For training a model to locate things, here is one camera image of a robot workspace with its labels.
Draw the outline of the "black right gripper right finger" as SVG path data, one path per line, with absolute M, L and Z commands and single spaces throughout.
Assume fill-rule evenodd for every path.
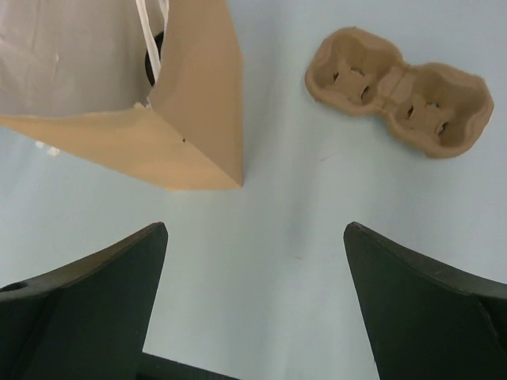
M 504 379 L 506 285 L 352 222 L 345 252 L 381 379 Z

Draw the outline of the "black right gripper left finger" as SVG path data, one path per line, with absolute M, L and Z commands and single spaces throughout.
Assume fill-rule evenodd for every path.
M 3 379 L 134 379 L 166 256 L 155 222 L 1 289 Z

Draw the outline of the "brown paper takeout bag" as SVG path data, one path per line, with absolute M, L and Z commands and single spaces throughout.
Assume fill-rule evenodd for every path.
M 243 184 L 225 1 L 4 1 L 1 125 L 170 190 Z

